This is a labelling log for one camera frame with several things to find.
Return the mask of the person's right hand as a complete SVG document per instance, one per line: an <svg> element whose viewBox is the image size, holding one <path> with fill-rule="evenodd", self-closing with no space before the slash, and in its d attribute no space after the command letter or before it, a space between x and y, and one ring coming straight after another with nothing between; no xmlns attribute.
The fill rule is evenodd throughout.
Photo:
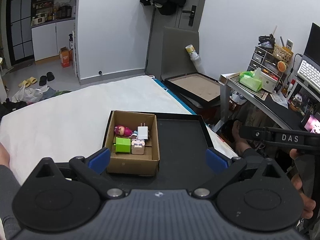
<svg viewBox="0 0 320 240"><path fill-rule="evenodd" d="M304 208L303 208L303 212L302 212L302 218L303 219L312 218L313 210L316 207L316 202L314 200L312 200L311 198L307 197L303 193L303 191L302 191L303 183L302 183L301 177L298 173L292 177L291 182L292 182L293 186L295 187L295 189L299 192L299 194L303 200Z"/></svg>

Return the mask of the person's left forearm grey sleeve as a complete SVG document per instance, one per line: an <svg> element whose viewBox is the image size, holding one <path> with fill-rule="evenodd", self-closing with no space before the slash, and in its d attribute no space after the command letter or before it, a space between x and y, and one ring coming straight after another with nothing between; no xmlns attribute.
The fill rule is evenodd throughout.
<svg viewBox="0 0 320 240"><path fill-rule="evenodd" d="M10 169L10 155L1 144L1 221L6 239L12 239L21 230L12 211L12 201L20 184Z"/></svg>

